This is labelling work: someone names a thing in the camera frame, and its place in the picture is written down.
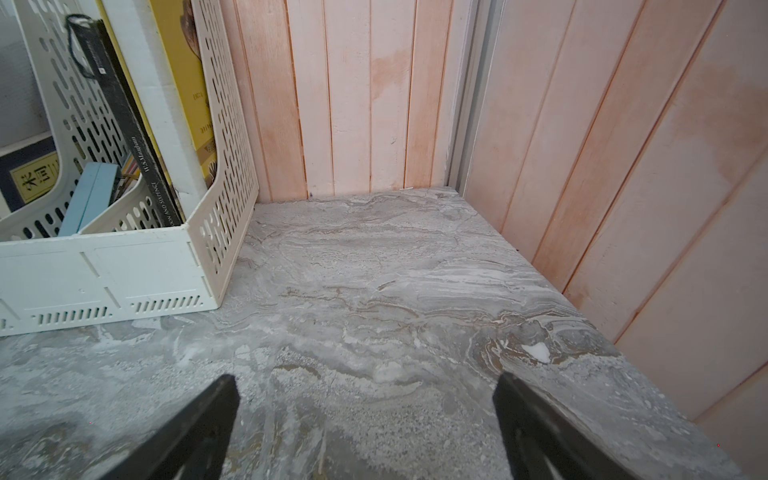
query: wooden wall panel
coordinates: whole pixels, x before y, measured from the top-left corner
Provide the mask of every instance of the wooden wall panel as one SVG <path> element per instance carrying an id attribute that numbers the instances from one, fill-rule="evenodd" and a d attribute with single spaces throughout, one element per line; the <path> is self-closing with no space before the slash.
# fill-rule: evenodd
<path id="1" fill-rule="evenodd" d="M 239 0 L 237 13 L 272 200 L 306 198 L 286 4 Z"/>
<path id="2" fill-rule="evenodd" d="M 473 1 L 223 0 L 259 201 L 444 185 Z"/>
<path id="3" fill-rule="evenodd" d="M 563 290 L 720 0 L 647 0 L 534 266 Z"/>
<path id="4" fill-rule="evenodd" d="M 502 235 L 533 260 L 642 6 L 578 0 Z"/>
<path id="5" fill-rule="evenodd" d="M 768 155 L 617 342 L 689 418 L 768 361 L 766 185 Z"/>
<path id="6" fill-rule="evenodd" d="M 768 148 L 766 25 L 767 3 L 726 3 L 565 290 L 609 339 Z"/>
<path id="7" fill-rule="evenodd" d="M 415 0 L 371 0 L 371 191 L 406 174 Z"/>
<path id="8" fill-rule="evenodd" d="M 573 0 L 509 0 L 502 12 L 465 189 L 496 229 L 528 150 Z"/>
<path id="9" fill-rule="evenodd" d="M 371 182 L 370 3 L 325 0 L 325 4 L 335 192 L 367 193 Z"/>
<path id="10" fill-rule="evenodd" d="M 452 0 L 419 0 L 413 33 L 406 187 L 432 184 L 432 160 Z"/>
<path id="11" fill-rule="evenodd" d="M 454 140 L 454 128 L 458 115 L 459 95 L 465 78 L 464 60 L 472 35 L 472 0 L 453 0 L 448 45 L 445 47 L 442 93 L 435 136 L 435 153 L 432 159 L 431 185 L 446 185 Z"/>
<path id="12" fill-rule="evenodd" d="M 309 197 L 333 196 L 326 23 L 323 0 L 287 0 Z"/>
<path id="13" fill-rule="evenodd" d="M 256 105 L 253 101 L 253 85 L 251 85 L 250 69 L 246 57 L 243 34 L 240 30 L 240 18 L 237 13 L 235 0 L 221 0 L 221 11 L 224 21 L 227 23 L 227 40 L 232 51 L 232 62 L 237 77 L 237 90 L 240 92 L 240 100 L 243 103 L 243 116 L 248 127 L 250 149 L 253 152 L 253 161 L 256 163 L 256 175 L 259 180 L 259 202 L 271 202 L 270 179 L 266 175 L 264 152 L 261 147 L 259 133 L 259 120 L 256 116 Z"/>
<path id="14" fill-rule="evenodd" d="M 696 420 L 752 480 L 768 478 L 768 366 Z"/>

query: book spine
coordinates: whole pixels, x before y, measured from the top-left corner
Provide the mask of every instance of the book spine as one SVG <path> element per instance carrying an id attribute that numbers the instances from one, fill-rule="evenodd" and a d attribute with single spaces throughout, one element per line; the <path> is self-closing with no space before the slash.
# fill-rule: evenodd
<path id="1" fill-rule="evenodd" d="M 136 158 L 141 174 L 156 200 L 157 209 L 161 212 L 163 225 L 181 225 L 170 186 L 139 117 L 136 101 L 122 75 L 104 23 L 80 17 L 68 18 L 68 26 L 83 49 L 88 66 L 112 109 L 126 145 Z"/>

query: blue book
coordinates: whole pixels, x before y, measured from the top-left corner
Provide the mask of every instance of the blue book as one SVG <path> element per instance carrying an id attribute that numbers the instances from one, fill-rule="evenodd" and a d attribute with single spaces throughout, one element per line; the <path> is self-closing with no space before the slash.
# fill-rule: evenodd
<path id="1" fill-rule="evenodd" d="M 101 162 L 88 162 L 83 169 L 83 174 L 78 180 L 78 185 L 74 189 L 74 195 L 67 207 L 67 213 L 61 221 L 61 228 L 58 231 L 59 237 L 74 235 L 80 230 L 80 222 L 83 220 L 85 208 L 88 205 L 88 199 L 91 197 L 91 191 L 96 183 Z"/>
<path id="2" fill-rule="evenodd" d="M 96 181 L 94 182 L 93 190 L 91 190 L 91 196 L 88 198 L 88 205 L 85 207 L 83 218 L 80 220 L 80 228 L 78 228 L 78 231 L 85 228 L 86 225 L 88 225 L 94 218 L 104 213 L 104 210 L 109 207 L 117 175 L 117 165 L 99 164 Z"/>

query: black string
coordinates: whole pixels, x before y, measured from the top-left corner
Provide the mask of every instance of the black string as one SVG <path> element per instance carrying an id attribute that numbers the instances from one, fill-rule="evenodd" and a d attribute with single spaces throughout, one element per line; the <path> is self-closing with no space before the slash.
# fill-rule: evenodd
<path id="1" fill-rule="evenodd" d="M 74 24 L 74 22 L 71 19 L 75 19 L 75 18 L 81 18 L 81 19 L 85 19 L 85 20 L 93 20 L 93 18 L 91 18 L 91 17 L 89 17 L 87 15 L 79 14 L 79 13 L 73 13 L 71 15 L 67 15 L 67 18 L 64 19 L 64 25 L 65 25 L 65 27 L 67 29 L 67 41 L 68 41 L 69 56 L 72 58 L 72 61 L 74 62 L 74 66 L 76 66 L 78 68 L 78 71 L 80 71 L 80 74 L 82 76 L 84 76 L 86 78 L 90 78 L 91 80 L 96 80 L 96 75 L 94 75 L 93 72 L 91 72 L 89 69 L 87 69 L 85 67 L 85 65 L 80 63 L 78 58 L 74 56 L 74 52 L 72 50 L 72 34 L 74 33 L 72 31 L 72 25 Z"/>

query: grey marble surface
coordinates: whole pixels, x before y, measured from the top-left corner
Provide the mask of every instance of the grey marble surface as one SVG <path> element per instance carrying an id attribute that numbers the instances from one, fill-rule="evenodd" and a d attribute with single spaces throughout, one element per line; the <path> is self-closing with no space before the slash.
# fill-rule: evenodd
<path id="1" fill-rule="evenodd" d="M 447 189 L 258 205 L 219 310 L 0 339 L 0 478 L 97 478 L 224 372 L 224 478 L 510 478 L 503 369 L 643 478 L 742 478 Z"/>

